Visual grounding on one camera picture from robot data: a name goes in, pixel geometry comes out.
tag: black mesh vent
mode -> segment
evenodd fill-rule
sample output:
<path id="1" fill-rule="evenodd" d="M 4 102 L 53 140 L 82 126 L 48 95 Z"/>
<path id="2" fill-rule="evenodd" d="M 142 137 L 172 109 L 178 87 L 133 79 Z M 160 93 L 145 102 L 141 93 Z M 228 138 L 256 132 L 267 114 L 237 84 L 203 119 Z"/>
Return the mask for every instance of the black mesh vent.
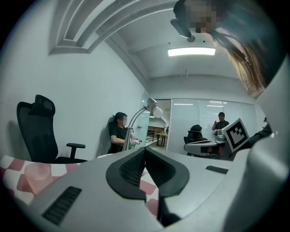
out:
<path id="1" fill-rule="evenodd" d="M 173 165 L 148 150 L 146 152 L 148 153 L 146 155 L 146 168 L 154 183 L 159 188 L 161 185 L 174 177 L 176 169 Z"/>
<path id="2" fill-rule="evenodd" d="M 145 158 L 144 152 L 136 155 L 134 158 L 125 162 L 120 167 L 121 177 L 132 184 L 133 186 L 140 187 L 140 180 L 142 176 L 142 172 L 145 168 Z"/>
<path id="3" fill-rule="evenodd" d="M 53 224 L 59 225 L 81 191 L 80 188 L 68 187 L 45 211 L 43 217 Z"/>

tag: floor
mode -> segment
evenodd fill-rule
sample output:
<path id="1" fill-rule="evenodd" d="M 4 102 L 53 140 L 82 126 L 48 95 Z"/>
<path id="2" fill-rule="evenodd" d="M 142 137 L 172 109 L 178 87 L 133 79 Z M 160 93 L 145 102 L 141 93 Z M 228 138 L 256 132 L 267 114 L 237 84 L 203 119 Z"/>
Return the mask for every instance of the floor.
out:
<path id="1" fill-rule="evenodd" d="M 149 145 L 149 147 L 155 147 L 155 148 L 159 148 L 159 149 L 162 149 L 162 150 L 166 150 L 167 139 L 165 140 L 164 147 L 163 146 L 160 146 L 160 145 L 161 145 L 161 139 L 159 140 L 158 146 L 157 146 L 157 142 L 155 142 L 155 143 Z"/>

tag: wooden table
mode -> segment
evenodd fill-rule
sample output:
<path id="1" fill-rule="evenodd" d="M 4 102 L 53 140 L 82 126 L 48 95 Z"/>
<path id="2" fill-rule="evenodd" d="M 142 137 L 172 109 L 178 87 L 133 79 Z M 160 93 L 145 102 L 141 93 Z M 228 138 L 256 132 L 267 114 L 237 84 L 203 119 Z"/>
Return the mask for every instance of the wooden table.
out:
<path id="1" fill-rule="evenodd" d="M 162 136 L 162 140 L 161 140 L 161 146 L 165 146 L 165 140 L 166 137 L 168 136 L 168 134 L 166 133 L 156 133 L 157 135 L 157 146 L 158 146 L 158 142 L 159 142 L 159 137 Z"/>

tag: black shirt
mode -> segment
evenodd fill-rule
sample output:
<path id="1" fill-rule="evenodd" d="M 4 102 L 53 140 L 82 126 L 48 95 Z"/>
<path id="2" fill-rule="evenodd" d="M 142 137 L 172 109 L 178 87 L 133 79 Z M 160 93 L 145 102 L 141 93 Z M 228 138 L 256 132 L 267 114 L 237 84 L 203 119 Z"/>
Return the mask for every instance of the black shirt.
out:
<path id="1" fill-rule="evenodd" d="M 227 125 L 229 125 L 228 121 L 223 121 L 223 123 L 221 123 L 220 121 L 216 124 L 216 130 L 221 130 L 222 128 L 226 127 Z"/>
<path id="2" fill-rule="evenodd" d="M 120 128 L 118 127 L 117 124 L 113 125 L 110 131 L 110 137 L 112 135 L 115 135 L 118 139 L 123 139 L 123 140 L 126 138 L 126 134 L 127 134 L 127 128 L 124 128 L 124 127 Z M 111 143 L 109 153 L 117 153 L 118 151 L 122 151 L 120 149 L 121 149 L 120 145 Z"/>

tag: desk lamp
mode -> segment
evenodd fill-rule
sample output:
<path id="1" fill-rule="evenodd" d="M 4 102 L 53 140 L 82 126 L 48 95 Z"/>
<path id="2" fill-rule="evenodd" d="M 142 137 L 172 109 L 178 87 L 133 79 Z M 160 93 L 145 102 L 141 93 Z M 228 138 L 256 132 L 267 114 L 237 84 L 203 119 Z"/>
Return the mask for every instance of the desk lamp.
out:
<path id="1" fill-rule="evenodd" d="M 137 111 L 137 113 L 134 114 L 134 116 L 132 117 L 132 119 L 128 125 L 128 128 L 127 128 L 128 131 L 126 134 L 123 150 L 129 149 L 129 143 L 130 143 L 130 139 L 132 137 L 132 132 L 134 132 L 133 125 L 134 125 L 137 117 L 139 117 L 139 115 L 142 114 L 144 111 L 153 112 L 153 115 L 155 116 L 155 118 L 161 118 L 163 115 L 163 111 L 158 107 L 157 101 L 155 101 L 153 98 L 148 98 L 147 106 L 143 106 L 139 111 Z"/>

